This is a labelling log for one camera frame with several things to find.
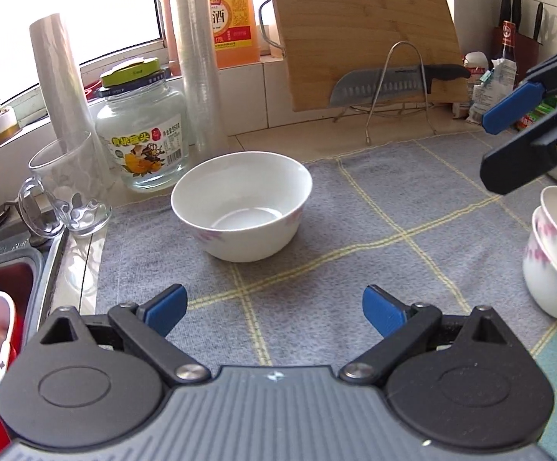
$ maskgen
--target gray dish towel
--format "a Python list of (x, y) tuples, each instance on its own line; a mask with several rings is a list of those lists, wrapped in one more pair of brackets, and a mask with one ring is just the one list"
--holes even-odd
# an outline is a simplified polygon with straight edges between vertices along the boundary
[(503, 198), (483, 188), (482, 155), (510, 136), (437, 136), (308, 163), (313, 194), (296, 237), (252, 264), (199, 250), (168, 197), (121, 207), (102, 253), (97, 313), (180, 283), (189, 309), (168, 338), (213, 372), (339, 368), (380, 340), (361, 309), (364, 288), (377, 284), (445, 313), (493, 305), (532, 348), (552, 320), (528, 294), (522, 251), (551, 182)]

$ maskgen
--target green jar lid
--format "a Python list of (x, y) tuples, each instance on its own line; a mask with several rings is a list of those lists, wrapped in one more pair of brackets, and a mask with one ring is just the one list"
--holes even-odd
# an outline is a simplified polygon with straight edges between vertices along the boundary
[(123, 85), (161, 71), (159, 59), (138, 57), (120, 63), (100, 76), (104, 88)]

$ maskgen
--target glass mug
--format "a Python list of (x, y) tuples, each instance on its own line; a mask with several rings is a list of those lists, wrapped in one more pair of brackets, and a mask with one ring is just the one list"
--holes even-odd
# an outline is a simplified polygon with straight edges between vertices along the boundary
[[(29, 161), (33, 176), (24, 181), (18, 192), (20, 215), (29, 229), (41, 237), (56, 237), (63, 227), (77, 237), (89, 236), (112, 215), (93, 137), (89, 132), (81, 132), (80, 137), (82, 142), (69, 150), (63, 139), (55, 140)], [(25, 206), (34, 188), (46, 194), (52, 204), (59, 220), (56, 226), (38, 226), (33, 210)]]

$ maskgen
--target mug handle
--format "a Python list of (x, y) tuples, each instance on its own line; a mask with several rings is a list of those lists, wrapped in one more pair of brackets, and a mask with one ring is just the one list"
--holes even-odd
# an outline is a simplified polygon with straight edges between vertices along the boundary
[(35, 221), (30, 217), (29, 210), (27, 210), (25, 207), (25, 203), (28, 198), (35, 200), (35, 198), (31, 195), (31, 189), (33, 189), (34, 187), (39, 187), (42, 191), (44, 190), (42, 184), (35, 177), (29, 177), (23, 182), (20, 190), (18, 191), (18, 210), (20, 212), (20, 217), (34, 234), (47, 239), (55, 238), (56, 236), (61, 234), (61, 231), (63, 230), (65, 224), (59, 220), (59, 224), (55, 227), (50, 227), (50, 230), (40, 229), (35, 224)]

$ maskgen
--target kitchen sink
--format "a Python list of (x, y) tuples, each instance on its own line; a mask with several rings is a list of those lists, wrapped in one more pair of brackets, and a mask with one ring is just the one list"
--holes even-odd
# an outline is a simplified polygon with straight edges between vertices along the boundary
[[(55, 220), (52, 209), (43, 215), (47, 222)], [(23, 321), (23, 346), (49, 314), (67, 231), (33, 247), (38, 239), (18, 217), (0, 227), (0, 291), (12, 297)]]

